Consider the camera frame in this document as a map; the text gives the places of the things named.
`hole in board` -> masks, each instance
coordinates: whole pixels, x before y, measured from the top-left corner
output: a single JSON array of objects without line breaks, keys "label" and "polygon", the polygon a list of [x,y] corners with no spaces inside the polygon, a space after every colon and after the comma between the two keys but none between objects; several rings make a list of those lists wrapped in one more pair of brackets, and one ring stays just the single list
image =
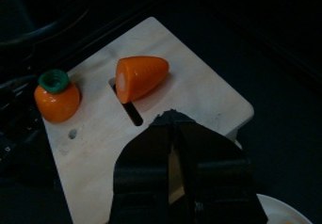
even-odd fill
[{"label": "hole in board", "polygon": [[[115,94],[117,94],[117,78],[113,78],[113,79],[109,81],[109,83],[110,83],[110,86],[111,86],[111,88],[113,88],[113,90],[114,90],[114,92],[115,92]],[[134,104],[133,104],[131,102],[127,103],[127,104],[123,104],[122,102],[119,102],[119,103],[123,105],[123,108],[125,108],[125,110],[126,110],[126,112],[127,112],[127,115],[129,115],[131,121],[134,122],[134,124],[135,124],[137,126],[142,126],[142,124],[143,124],[143,118],[142,118],[142,116],[141,116],[141,114],[139,114],[139,111],[138,111],[138,109],[135,108]]]},{"label": "hole in board", "polygon": [[77,129],[73,129],[69,134],[70,139],[75,139],[77,137]]}]

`dark background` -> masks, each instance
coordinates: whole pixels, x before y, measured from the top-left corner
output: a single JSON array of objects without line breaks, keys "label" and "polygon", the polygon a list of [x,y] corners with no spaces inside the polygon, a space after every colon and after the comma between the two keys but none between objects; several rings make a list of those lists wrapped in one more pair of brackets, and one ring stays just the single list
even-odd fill
[{"label": "dark background", "polygon": [[[71,69],[146,17],[157,17],[254,106],[238,140],[257,192],[322,223],[321,0],[50,2],[58,16],[75,8],[87,8],[87,14],[53,39],[14,49],[26,53],[33,48],[33,57],[13,60],[13,50],[0,52],[2,82],[53,67]],[[6,224],[73,222],[34,107],[35,84],[0,119],[0,132],[19,147],[0,168]]]}]

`orange cone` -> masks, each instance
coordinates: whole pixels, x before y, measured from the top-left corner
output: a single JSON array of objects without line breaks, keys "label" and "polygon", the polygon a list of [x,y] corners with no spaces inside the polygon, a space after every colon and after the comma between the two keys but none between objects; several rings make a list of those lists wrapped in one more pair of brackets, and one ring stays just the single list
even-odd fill
[{"label": "orange cone", "polygon": [[126,104],[145,95],[169,74],[169,62],[157,56],[130,56],[118,61],[117,93]]}]

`white object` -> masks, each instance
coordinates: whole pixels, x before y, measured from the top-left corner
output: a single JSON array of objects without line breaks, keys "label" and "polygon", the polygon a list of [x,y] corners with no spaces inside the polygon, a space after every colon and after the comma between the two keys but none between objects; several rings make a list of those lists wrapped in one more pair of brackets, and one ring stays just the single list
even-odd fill
[{"label": "white object", "polygon": [[258,194],[269,218],[269,224],[312,224],[309,219],[276,198]]},{"label": "white object", "polygon": [[[110,86],[118,60],[129,56],[160,56],[170,63],[166,80],[134,101],[142,126],[131,122]],[[74,223],[102,224],[110,218],[118,156],[154,118],[177,109],[234,141],[253,107],[156,18],[103,47],[70,76],[82,93],[81,107],[70,120],[46,122],[46,128]]]}]

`orange plastic object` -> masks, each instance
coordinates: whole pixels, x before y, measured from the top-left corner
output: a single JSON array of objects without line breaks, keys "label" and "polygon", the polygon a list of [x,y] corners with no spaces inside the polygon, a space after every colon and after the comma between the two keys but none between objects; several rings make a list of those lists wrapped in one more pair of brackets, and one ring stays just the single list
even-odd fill
[{"label": "orange plastic object", "polygon": [[145,95],[169,74],[169,62],[157,56],[130,56],[118,61],[117,93],[126,104]]},{"label": "orange plastic object", "polygon": [[62,81],[59,81],[61,80],[57,76],[53,77],[53,80],[51,76],[47,77],[42,83],[39,80],[39,86],[37,87],[34,93],[41,114],[43,115],[45,119],[53,123],[61,123],[62,121],[70,119],[81,104],[79,90],[75,84],[70,82],[69,78],[69,82],[65,83],[65,88],[61,88],[59,92],[51,92],[54,91],[53,88],[61,87]]}]

